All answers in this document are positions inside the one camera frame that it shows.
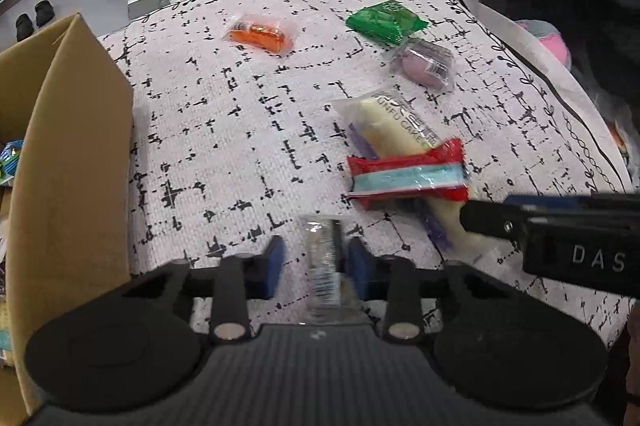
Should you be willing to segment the right hand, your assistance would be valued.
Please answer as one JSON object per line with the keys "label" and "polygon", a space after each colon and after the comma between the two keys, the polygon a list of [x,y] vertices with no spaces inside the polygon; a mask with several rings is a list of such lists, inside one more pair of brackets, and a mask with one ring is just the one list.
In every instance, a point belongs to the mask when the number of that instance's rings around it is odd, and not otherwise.
{"label": "right hand", "polygon": [[640,305],[634,302],[627,321],[629,334],[629,370],[626,376],[627,407],[624,415],[624,426],[640,424]]}

